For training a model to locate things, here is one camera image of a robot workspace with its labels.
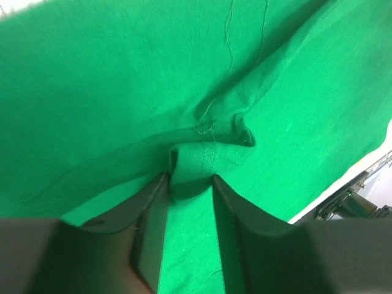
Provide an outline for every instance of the black plastic part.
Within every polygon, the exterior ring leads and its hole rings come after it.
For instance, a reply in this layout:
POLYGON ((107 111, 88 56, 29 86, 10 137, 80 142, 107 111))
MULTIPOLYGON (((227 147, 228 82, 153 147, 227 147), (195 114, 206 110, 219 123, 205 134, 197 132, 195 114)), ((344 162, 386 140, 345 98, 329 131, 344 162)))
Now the black plastic part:
POLYGON ((330 216, 333 216, 336 213, 342 199, 347 196, 347 193, 349 191, 358 192, 361 185, 365 182, 368 176, 368 172, 361 172, 359 175, 337 190, 334 194, 329 196, 326 200, 321 202, 321 204, 305 214, 299 221, 296 222, 296 224, 301 224, 303 222, 308 222, 315 219, 320 221, 327 221, 330 216))
POLYGON ((378 209, 373 215, 374 218, 382 219, 384 217, 392 217, 392 207, 385 205, 383 208, 378 209))
POLYGON ((349 190, 338 203, 336 214, 343 218, 363 217, 371 218, 377 211, 377 205, 361 197, 352 190, 349 190))
POLYGON ((82 227, 0 219, 1 294, 156 293, 169 175, 82 227))
POLYGON ((392 222, 289 225, 219 176, 213 197, 226 293, 392 293, 392 222))

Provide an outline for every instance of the green fabric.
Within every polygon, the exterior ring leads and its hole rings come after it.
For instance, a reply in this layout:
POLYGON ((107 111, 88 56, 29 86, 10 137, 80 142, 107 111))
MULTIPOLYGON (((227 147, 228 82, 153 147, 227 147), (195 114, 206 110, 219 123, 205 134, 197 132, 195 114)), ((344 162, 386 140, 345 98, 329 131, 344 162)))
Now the green fabric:
POLYGON ((223 293, 208 178, 289 220, 378 147, 390 15, 389 0, 52 0, 2 21, 0 215, 81 224, 171 171, 160 293, 223 293))

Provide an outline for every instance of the green cloth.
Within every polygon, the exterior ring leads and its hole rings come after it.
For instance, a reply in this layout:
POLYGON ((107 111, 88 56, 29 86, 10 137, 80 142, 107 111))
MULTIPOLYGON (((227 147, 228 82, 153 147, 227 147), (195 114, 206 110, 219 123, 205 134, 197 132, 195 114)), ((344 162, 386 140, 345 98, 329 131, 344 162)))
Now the green cloth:
POLYGON ((392 117, 390 0, 52 0, 0 23, 0 215, 173 173, 160 293, 223 293, 208 178, 289 220, 392 117))

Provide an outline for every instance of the white surface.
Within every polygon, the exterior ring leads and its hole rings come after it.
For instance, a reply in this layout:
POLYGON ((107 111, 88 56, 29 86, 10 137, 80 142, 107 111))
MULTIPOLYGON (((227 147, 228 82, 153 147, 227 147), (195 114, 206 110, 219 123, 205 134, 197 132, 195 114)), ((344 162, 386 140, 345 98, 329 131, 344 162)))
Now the white surface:
POLYGON ((0 0, 0 19, 45 0, 0 0))
MULTIPOLYGON (((362 158, 358 163, 353 165, 347 173, 345 173, 340 179, 338 179, 335 183, 333 183, 326 191, 324 191, 318 198, 316 198, 311 204, 309 204, 305 209, 303 209, 300 213, 298 213, 295 217, 289 220, 289 224, 294 224, 296 221, 301 219, 305 214, 310 212, 312 209, 314 209, 317 205, 321 204, 322 201, 327 199, 330 195, 335 193, 337 190, 339 190, 344 184, 352 180, 356 175, 359 173, 363 172, 364 170, 367 170, 369 167, 371 167, 375 162, 377 162, 379 159, 381 159, 383 156, 388 154, 390 151, 392 151, 392 120, 389 123, 388 126, 388 132, 386 135, 386 139, 382 145, 376 149, 375 151, 369 153, 366 155, 364 158, 362 158)), ((367 198, 369 198, 371 201, 375 201, 375 204, 379 206, 384 206, 384 205, 391 205, 392 206, 392 200, 390 199, 392 197, 391 193, 388 196, 388 189, 392 191, 392 168, 389 169, 390 171, 388 173, 383 173, 382 177, 383 180, 378 180, 377 183, 377 191, 379 191, 379 194, 376 195, 376 188, 373 192, 371 192, 367 198)))

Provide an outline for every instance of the loose thread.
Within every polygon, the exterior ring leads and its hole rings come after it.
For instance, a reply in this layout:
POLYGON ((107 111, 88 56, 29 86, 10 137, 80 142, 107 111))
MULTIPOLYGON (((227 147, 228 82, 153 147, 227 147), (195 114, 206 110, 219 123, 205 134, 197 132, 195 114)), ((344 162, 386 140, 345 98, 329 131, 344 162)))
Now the loose thread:
POLYGON ((260 54, 258 55, 257 58, 257 63, 256 66, 260 63, 262 60, 262 55, 264 51, 264 44, 265 44, 265 23, 266 23, 266 18, 267 18, 267 12, 268 12, 268 7, 270 6, 270 0, 265 0, 265 8, 264 8, 264 16, 263 16, 263 24, 262 24, 262 47, 260 49, 260 54))
POLYGON ((216 98, 214 98, 213 100, 211 100, 211 102, 208 104, 206 110, 204 111, 204 113, 202 114, 202 116, 200 117, 200 119, 198 120, 199 123, 202 123, 202 120, 203 120, 204 116, 207 114, 209 108, 212 106, 212 104, 214 103, 215 99, 216 99, 216 98))
POLYGON ((206 135, 206 134, 208 134, 208 133, 210 133, 211 134, 211 136, 212 136, 212 138, 213 138, 213 140, 214 140, 214 142, 216 142, 216 139, 215 139, 215 136, 214 136, 214 127, 215 127, 215 120, 214 121, 212 121, 212 123, 211 123, 211 125, 209 126, 209 128, 208 129, 206 129, 206 130, 204 130, 204 131, 202 131, 202 132, 199 132, 198 130, 194 130, 196 133, 198 133, 199 135, 206 135))
POLYGON ((230 53, 230 66, 228 68, 227 75, 230 73, 230 71, 232 70, 232 67, 233 67, 233 50, 232 50, 232 47, 230 46, 230 43, 228 41, 228 29, 230 28, 230 24, 232 23, 233 7, 234 7, 234 0, 232 0, 232 2, 230 3, 230 9, 228 11, 228 15, 227 15, 226 22, 225 22, 225 43, 226 43, 226 46, 227 46, 228 51, 230 53))
POLYGON ((210 277, 208 277, 208 279, 211 279, 215 274, 217 274, 217 273, 219 273, 219 272, 221 272, 221 271, 223 271, 223 270, 222 270, 222 269, 219 269, 219 270, 213 272, 212 275, 210 275, 210 277))

